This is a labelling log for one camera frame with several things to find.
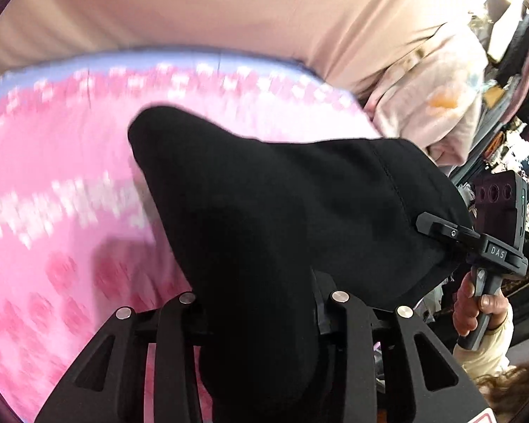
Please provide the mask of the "cream right sleeve forearm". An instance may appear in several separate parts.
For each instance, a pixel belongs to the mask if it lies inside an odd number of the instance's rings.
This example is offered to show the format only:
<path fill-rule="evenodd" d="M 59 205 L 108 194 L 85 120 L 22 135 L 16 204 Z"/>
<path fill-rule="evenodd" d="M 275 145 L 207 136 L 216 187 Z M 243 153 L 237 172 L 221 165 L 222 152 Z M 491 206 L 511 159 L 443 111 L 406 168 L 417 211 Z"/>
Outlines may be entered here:
<path fill-rule="evenodd" d="M 509 306 L 505 321 L 495 330 L 485 333 L 477 350 L 455 346 L 453 356 L 474 381 L 485 376 L 499 376 L 513 369 L 507 358 L 513 331 L 513 312 Z"/>

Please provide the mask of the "person's right hand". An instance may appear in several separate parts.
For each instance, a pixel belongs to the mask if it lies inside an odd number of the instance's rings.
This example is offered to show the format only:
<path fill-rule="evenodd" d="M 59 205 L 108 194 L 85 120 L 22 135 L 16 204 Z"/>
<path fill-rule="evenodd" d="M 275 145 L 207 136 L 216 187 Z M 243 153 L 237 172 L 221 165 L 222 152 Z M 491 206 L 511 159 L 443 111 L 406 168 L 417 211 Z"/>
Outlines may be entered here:
<path fill-rule="evenodd" d="M 480 314 L 490 316 L 487 328 L 495 330 L 509 315 L 509 300 L 501 290 L 493 295 L 476 296 L 475 284 L 468 272 L 457 291 L 453 309 L 453 324 L 459 336 L 466 337 L 477 328 Z"/>

